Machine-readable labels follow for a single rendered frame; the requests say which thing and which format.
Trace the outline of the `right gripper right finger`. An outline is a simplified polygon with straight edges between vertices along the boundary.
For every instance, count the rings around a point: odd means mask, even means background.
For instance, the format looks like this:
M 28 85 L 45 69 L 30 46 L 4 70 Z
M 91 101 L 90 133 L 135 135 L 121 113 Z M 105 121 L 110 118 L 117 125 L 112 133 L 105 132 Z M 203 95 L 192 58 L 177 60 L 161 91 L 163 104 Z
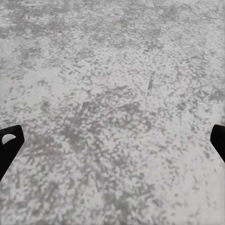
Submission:
M 213 126 L 210 142 L 225 162 L 225 126 L 217 124 Z

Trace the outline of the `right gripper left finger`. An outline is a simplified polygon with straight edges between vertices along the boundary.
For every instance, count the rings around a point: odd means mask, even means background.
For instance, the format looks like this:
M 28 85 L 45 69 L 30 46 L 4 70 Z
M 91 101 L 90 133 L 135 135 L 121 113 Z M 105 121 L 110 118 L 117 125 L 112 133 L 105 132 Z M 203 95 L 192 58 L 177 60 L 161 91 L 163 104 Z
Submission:
M 21 125 L 0 130 L 0 180 L 23 144 L 24 135 Z

